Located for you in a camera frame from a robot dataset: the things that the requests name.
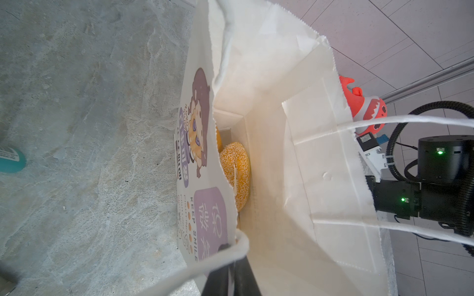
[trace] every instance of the plush toy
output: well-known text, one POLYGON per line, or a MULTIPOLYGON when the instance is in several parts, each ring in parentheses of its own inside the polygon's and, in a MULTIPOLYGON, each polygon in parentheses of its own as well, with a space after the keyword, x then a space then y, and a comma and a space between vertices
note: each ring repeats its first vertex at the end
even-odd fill
MULTIPOLYGON (((347 88, 347 85, 355 80, 348 77, 339 76, 342 84, 342 90, 346 97, 347 103, 351 108, 352 118, 354 121, 368 120, 372 118, 381 118, 387 116, 387 106, 384 101, 376 96, 363 97, 362 89, 354 87, 352 92, 347 88)), ((368 132, 372 134, 378 133, 384 124, 376 124, 368 127, 360 127, 355 129, 358 135, 364 135, 368 132)))

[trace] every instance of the teal container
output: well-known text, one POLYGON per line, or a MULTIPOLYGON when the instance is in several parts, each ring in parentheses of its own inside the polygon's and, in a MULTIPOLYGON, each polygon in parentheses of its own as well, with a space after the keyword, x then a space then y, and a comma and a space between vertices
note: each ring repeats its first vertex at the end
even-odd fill
POLYGON ((27 164, 26 158, 20 150, 0 146, 0 172, 16 173, 27 164))

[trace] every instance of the orange bread roll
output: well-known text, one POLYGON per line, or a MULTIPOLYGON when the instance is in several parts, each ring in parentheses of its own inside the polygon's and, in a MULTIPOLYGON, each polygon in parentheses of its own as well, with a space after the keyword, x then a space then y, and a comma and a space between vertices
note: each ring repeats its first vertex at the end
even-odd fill
POLYGON ((217 133, 217 150, 219 151, 219 153, 221 153, 222 150, 224 150, 224 146, 222 145, 222 139, 220 138, 220 133, 219 133, 219 130, 217 129, 217 126, 216 126, 216 133, 217 133))
POLYGON ((220 164, 234 188, 237 211, 240 212, 250 194, 250 162, 243 145, 239 142, 227 145, 220 153, 220 164))

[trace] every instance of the white rope handle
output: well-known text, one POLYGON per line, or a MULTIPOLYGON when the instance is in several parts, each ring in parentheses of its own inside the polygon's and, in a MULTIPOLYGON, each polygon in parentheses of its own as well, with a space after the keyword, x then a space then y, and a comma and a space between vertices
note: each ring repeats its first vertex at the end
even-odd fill
POLYGON ((248 238, 239 229, 236 229, 236 238, 238 240, 237 244, 188 266, 186 269, 161 280, 158 284, 141 291, 136 296, 166 296, 188 280, 244 258, 249 249, 248 238))
POLYGON ((371 126, 382 123, 404 123, 404 122, 429 122, 437 123, 441 125, 454 125, 454 126, 467 126, 474 128, 474 119, 457 119, 457 118, 444 118, 437 116, 423 116, 423 115, 397 115, 382 117, 369 120, 361 120, 355 122, 348 122, 337 126, 337 130, 328 130, 322 133, 316 133, 311 136, 304 137, 299 140, 294 140, 294 145, 299 145, 314 139, 318 139, 327 135, 332 135, 340 131, 354 129, 357 127, 371 126))
POLYGON ((214 80, 214 93, 219 90, 224 76, 226 76, 229 65, 230 49, 232 48, 232 37, 234 36, 235 20, 234 11, 228 0, 216 0, 222 14, 224 15, 224 33, 222 34, 222 53, 220 56, 219 73, 214 80))
POLYGON ((367 227, 379 227, 392 230, 400 230, 406 232, 412 232, 421 235, 427 235, 431 237, 436 237, 445 241, 458 242, 462 244, 467 244, 474 246, 474 238, 462 236, 454 233, 446 233, 439 230, 433 230, 428 228, 423 228, 415 225, 408 225, 402 223, 394 223, 387 221, 378 221, 378 220, 353 220, 353 219, 317 219, 313 218, 313 223, 316 224, 338 224, 338 225, 355 225, 355 226, 367 226, 367 227))

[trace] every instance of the paper bag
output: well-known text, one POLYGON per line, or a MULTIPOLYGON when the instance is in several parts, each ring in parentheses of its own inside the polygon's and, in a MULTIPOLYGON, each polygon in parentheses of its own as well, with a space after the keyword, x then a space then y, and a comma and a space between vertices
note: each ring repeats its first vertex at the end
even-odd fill
MULTIPOLYGON (((178 243, 186 263, 235 243, 234 192, 216 125, 245 147, 250 197, 239 227, 264 295, 387 295, 377 228, 315 224, 376 219, 328 40, 278 5, 228 3, 234 24, 225 76, 215 0, 199 0, 175 130, 178 243)), ((196 280, 200 290, 206 275, 196 280)))

